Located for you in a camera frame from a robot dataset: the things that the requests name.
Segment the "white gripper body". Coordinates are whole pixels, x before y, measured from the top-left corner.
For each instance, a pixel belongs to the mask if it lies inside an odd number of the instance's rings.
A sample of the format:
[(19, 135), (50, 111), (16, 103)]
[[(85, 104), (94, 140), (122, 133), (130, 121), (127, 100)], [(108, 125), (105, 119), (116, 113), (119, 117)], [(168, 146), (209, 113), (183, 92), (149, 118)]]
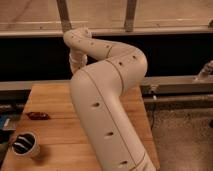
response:
[(87, 55), (80, 51), (71, 51), (69, 53), (70, 69), (72, 73), (75, 73), (82, 67), (86, 66), (87, 61)]

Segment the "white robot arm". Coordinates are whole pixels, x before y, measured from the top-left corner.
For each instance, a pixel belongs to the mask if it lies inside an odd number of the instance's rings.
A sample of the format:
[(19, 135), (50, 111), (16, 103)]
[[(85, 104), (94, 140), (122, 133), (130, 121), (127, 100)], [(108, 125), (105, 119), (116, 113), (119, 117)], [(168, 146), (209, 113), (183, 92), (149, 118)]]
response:
[(135, 46), (94, 39), (87, 28), (67, 31), (74, 109), (102, 171), (156, 171), (120, 101), (147, 72)]

